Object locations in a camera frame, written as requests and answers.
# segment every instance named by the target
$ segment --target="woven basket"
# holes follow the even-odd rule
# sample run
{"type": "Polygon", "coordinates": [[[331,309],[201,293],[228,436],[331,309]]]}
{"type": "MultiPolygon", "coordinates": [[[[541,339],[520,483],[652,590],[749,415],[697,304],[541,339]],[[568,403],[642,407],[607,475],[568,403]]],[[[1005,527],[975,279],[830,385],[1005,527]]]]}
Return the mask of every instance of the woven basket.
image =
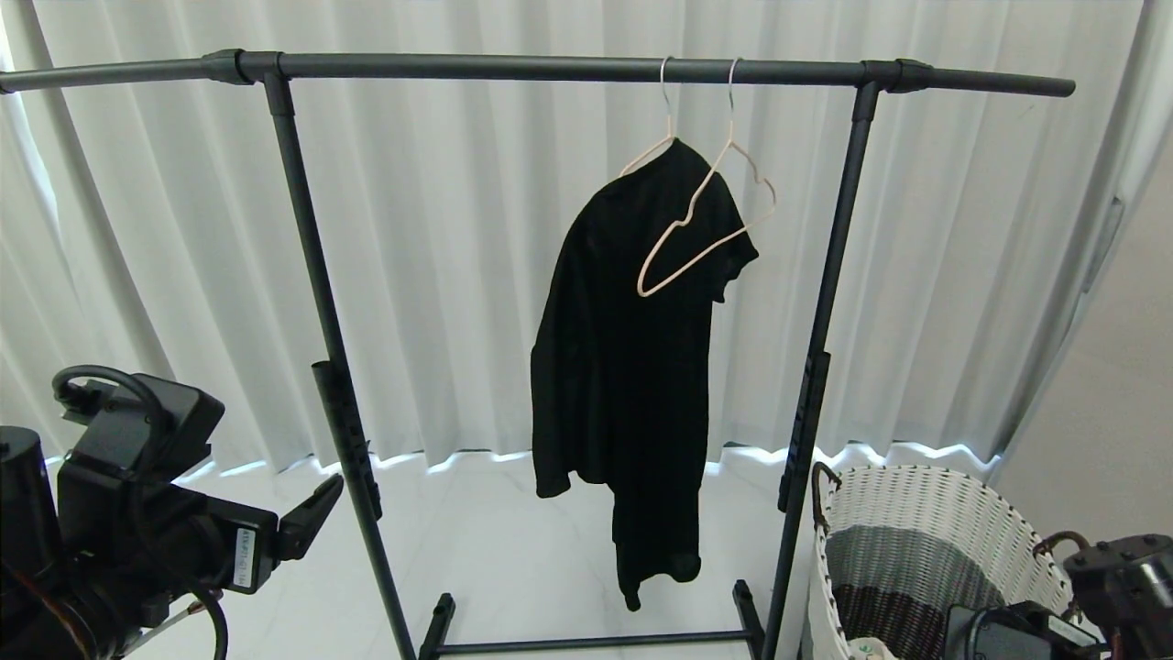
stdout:
{"type": "Polygon", "coordinates": [[[877,638],[902,660],[937,660],[949,608],[1033,600],[1053,612],[1071,587],[1022,516],[978,479],[940,468],[812,474],[816,567],[809,630],[816,660],[877,638]],[[820,475],[836,485],[820,497],[820,475]]]}

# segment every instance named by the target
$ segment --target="vertical rack pole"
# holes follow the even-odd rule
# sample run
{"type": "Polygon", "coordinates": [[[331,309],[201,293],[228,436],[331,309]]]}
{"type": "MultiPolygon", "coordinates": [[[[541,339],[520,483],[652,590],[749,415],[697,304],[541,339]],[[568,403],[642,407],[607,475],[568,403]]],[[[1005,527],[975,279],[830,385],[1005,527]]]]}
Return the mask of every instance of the vertical rack pole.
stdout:
{"type": "Polygon", "coordinates": [[[769,599],[766,639],[760,660],[774,660],[778,654],[778,637],[781,633],[786,593],[794,570],[794,549],[799,540],[799,528],[802,525],[802,501],[806,498],[807,481],[811,478],[811,460],[814,456],[822,395],[827,389],[827,368],[830,365],[830,355],[827,353],[827,328],[830,326],[830,309],[835,302],[843,251],[847,249],[847,230],[852,224],[855,192],[860,188],[860,172],[863,170],[863,154],[867,150],[868,134],[872,130],[879,97],[880,83],[876,81],[867,82],[855,91],[852,131],[847,138],[843,176],[839,183],[839,198],[830,224],[830,243],[827,245],[827,260],[819,285],[819,300],[815,304],[811,346],[802,372],[798,413],[794,416],[786,471],[779,484],[778,509],[786,512],[786,522],[782,524],[782,543],[778,551],[774,591],[769,599]]]}
{"type": "Polygon", "coordinates": [[[391,564],[387,562],[387,551],[384,549],[382,537],[379,536],[378,520],[382,515],[379,490],[371,472],[371,458],[367,455],[362,423],[354,399],[338,309],[330,287],[326,257],[321,250],[321,236],[318,232],[318,220],[310,197],[310,182],[306,178],[301,144],[293,118],[293,95],[290,91],[289,79],[280,75],[276,62],[272,68],[273,72],[264,76],[265,95],[269,98],[269,111],[273,116],[277,145],[282,152],[282,164],[285,166],[290,200],[293,203],[293,217],[297,219],[301,250],[310,271],[310,286],[318,307],[318,320],[321,322],[321,334],[326,340],[328,360],[313,366],[314,379],[326,409],[331,437],[338,450],[343,477],[351,494],[359,530],[362,532],[362,543],[371,558],[379,596],[382,598],[382,606],[387,611],[387,620],[395,637],[399,656],[401,660],[416,660],[411,632],[404,618],[404,607],[391,574],[391,564]]]}

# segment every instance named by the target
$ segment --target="empty hanger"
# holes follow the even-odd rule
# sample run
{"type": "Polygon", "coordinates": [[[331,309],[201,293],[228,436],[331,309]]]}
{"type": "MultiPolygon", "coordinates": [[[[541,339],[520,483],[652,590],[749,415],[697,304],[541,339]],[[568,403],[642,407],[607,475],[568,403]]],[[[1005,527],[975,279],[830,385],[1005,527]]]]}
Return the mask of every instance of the empty hanger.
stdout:
{"type": "Polygon", "coordinates": [[[619,176],[626,176],[626,173],[632,169],[635,169],[635,166],[638,165],[640,162],[643,162],[644,158],[652,155],[652,151],[659,149],[664,144],[672,142],[672,140],[676,140],[676,128],[673,127],[672,122],[672,101],[669,100],[667,87],[664,84],[664,64],[666,64],[667,61],[671,59],[672,55],[669,55],[664,57],[663,62],[660,62],[660,93],[664,94],[664,107],[667,108],[667,136],[660,140],[659,142],[652,144],[651,147],[649,147],[647,150],[644,151],[643,154],[636,156],[636,159],[631,161],[630,163],[628,163],[628,166],[623,168],[623,170],[619,172],[619,176]]]}
{"type": "Polygon", "coordinates": [[[659,239],[656,240],[656,245],[653,245],[652,246],[652,251],[647,253],[647,258],[644,259],[644,265],[643,265],[643,267],[639,268],[639,278],[636,279],[636,292],[639,293],[639,295],[643,297],[643,298],[646,298],[647,295],[651,295],[656,291],[659,291],[664,286],[667,286],[669,284],[671,284],[673,279],[676,279],[682,273],[684,273],[685,270],[689,270],[690,267],[692,267],[693,265],[696,265],[696,263],[698,260],[700,260],[701,258],[704,258],[705,254],[707,254],[708,252],[716,250],[720,245],[723,245],[723,244],[732,240],[733,238],[737,238],[741,233],[745,233],[746,230],[748,230],[751,226],[753,226],[753,225],[760,223],[761,220],[768,218],[769,216],[772,216],[774,213],[774,209],[778,207],[778,191],[774,190],[774,184],[771,183],[768,178],[766,178],[764,176],[760,176],[758,173],[758,163],[753,162],[753,158],[750,156],[750,152],[746,151],[745,148],[743,148],[740,144],[737,143],[737,141],[733,140],[733,116],[734,116],[733,115],[733,70],[737,68],[737,63],[740,60],[741,60],[741,57],[737,57],[735,60],[733,60],[732,66],[730,66],[730,137],[728,137],[728,140],[725,141],[725,147],[721,149],[721,152],[717,155],[717,159],[713,161],[713,166],[711,166],[708,169],[708,173],[705,176],[704,181],[700,182],[700,186],[697,188],[697,191],[692,193],[692,198],[689,200],[689,212],[685,213],[684,219],[674,219],[674,220],[672,220],[672,223],[667,225],[667,229],[664,230],[664,233],[660,234],[659,239]],[[685,226],[690,222],[692,222],[692,213],[696,210],[697,199],[700,198],[700,193],[705,190],[705,186],[708,185],[708,181],[712,179],[713,173],[717,172],[717,166],[721,164],[721,159],[725,158],[725,154],[730,150],[731,147],[734,150],[737,150],[739,154],[741,154],[743,156],[745,156],[745,159],[750,163],[750,170],[753,172],[753,182],[755,184],[758,184],[758,185],[761,185],[762,183],[765,183],[766,188],[769,189],[769,198],[771,198],[769,210],[766,211],[765,213],[762,213],[761,216],[754,218],[753,222],[747,223],[741,229],[738,229],[737,231],[730,233],[728,236],[725,236],[724,238],[718,239],[712,245],[708,245],[707,247],[705,247],[704,250],[701,250],[700,253],[698,253],[697,256],[692,257],[689,260],[689,263],[682,265],[680,267],[677,268],[676,272],[673,272],[672,274],[669,274],[667,277],[665,277],[660,283],[656,284],[651,288],[644,288],[644,277],[647,275],[647,267],[651,265],[652,259],[656,258],[656,253],[659,252],[660,246],[664,244],[665,240],[667,240],[667,237],[672,234],[672,231],[674,231],[678,226],[685,226]]]}

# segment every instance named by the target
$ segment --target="beige wall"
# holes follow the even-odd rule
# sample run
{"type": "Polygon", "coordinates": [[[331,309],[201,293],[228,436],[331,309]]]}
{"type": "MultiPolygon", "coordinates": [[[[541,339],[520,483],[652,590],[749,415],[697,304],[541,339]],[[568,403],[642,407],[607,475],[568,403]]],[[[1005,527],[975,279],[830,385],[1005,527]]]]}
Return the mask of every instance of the beige wall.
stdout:
{"type": "Polygon", "coordinates": [[[1173,535],[1173,140],[995,488],[1043,533],[1173,535]]]}

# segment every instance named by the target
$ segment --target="white floor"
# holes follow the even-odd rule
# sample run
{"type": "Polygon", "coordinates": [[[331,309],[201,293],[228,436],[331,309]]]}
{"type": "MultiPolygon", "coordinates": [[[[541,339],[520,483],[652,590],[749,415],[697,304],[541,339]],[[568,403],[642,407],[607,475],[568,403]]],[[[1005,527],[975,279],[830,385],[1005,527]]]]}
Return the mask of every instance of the white floor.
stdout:
{"type": "MultiPolygon", "coordinates": [[[[700,577],[686,585],[666,577],[644,583],[636,613],[626,611],[616,585],[605,487],[576,483],[557,498],[538,499],[528,455],[503,461],[466,454],[446,468],[427,471],[422,457],[412,457],[378,472],[386,512],[380,528],[416,647],[441,592],[456,599],[453,644],[737,628],[737,579],[750,584],[765,625],[784,518],[775,508],[780,464],[727,450],[719,471],[710,467],[701,490],[700,577]]],[[[277,477],[265,468],[209,476],[188,488],[284,513],[323,478],[305,464],[277,477]]],[[[802,547],[809,543],[805,536],[802,547]]],[[[779,658],[794,658],[802,626],[806,562],[799,564],[779,658]]],[[[345,498],[305,560],[282,565],[256,596],[228,594],[223,603],[233,659],[398,658],[345,498]]],[[[211,625],[202,615],[133,658],[205,659],[211,648],[211,625]]],[[[744,660],[748,654],[737,642],[522,656],[744,660]]]]}

